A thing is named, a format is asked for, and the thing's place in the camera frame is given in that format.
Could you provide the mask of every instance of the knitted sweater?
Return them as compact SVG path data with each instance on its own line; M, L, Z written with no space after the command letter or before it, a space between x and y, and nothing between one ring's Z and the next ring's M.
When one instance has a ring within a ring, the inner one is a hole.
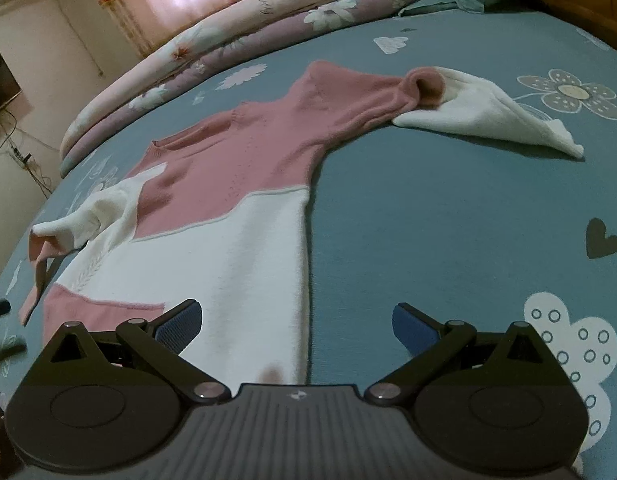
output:
M62 322L114 330L198 300L202 332L182 357L227 384L302 383L308 354L304 209L316 165L342 142L445 90L434 68L405 77L311 63L281 99L244 102L151 143L125 180L35 225L29 259L81 249L44 300L44 342Z

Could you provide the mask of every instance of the wall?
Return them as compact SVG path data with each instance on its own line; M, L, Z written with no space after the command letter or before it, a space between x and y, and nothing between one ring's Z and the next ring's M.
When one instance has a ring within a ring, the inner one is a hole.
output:
M73 28L64 18L64 9ZM104 74L99 75L91 57ZM32 153L53 186L59 183L59 156L33 137L59 147L67 127L90 99L138 62L130 44L95 0L17 0L0 9L0 52L23 89L8 109L18 126L13 140ZM13 121L0 120L7 128ZM0 127L0 143L4 139ZM13 248L45 201L30 175L8 155L0 155L0 273Z

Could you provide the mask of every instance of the bed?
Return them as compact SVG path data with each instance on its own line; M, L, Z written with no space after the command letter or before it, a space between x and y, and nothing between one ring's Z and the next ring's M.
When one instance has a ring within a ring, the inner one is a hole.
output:
M589 408L584 476L616 479L617 51L583 28L527 7L449 9L271 52L131 122L67 174L33 223L63 217L117 183L151 140L243 101L281 97L318 59L384 75L415 66L478 75L535 117L561 119L586 152L577 161L540 146L395 126L331 152L315 172L307 210L309 382L363 390L406 362L391 328L400 301L487 332L526 319ZM605 95L606 110L587 107L594 91ZM14 306L31 288L27 243L25 236L0 278L0 298ZM28 346L0 363L2 407L42 347L41 315L34 311L26 327L15 314L0 320L3 346L18 337Z

